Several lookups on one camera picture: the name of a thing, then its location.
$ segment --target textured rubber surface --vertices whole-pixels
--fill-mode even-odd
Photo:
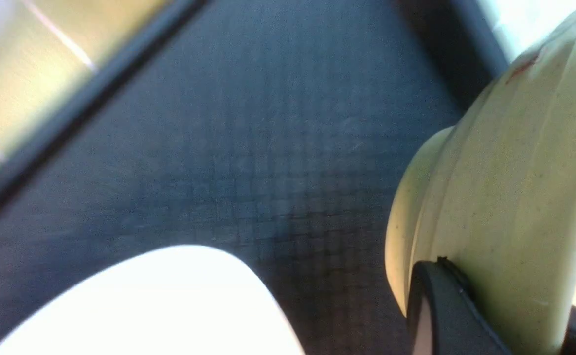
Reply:
[[[214,1],[0,213],[0,339],[108,265],[198,243],[250,265],[308,353],[407,353],[385,226],[458,117],[386,0]]]

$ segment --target grid pattern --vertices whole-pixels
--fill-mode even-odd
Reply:
[[[214,1],[0,214],[0,339],[108,265],[245,261],[309,354],[405,354],[383,241],[459,113],[385,0]]]

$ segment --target black strip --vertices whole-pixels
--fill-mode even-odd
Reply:
[[[0,167],[0,209],[207,4],[173,0]]]

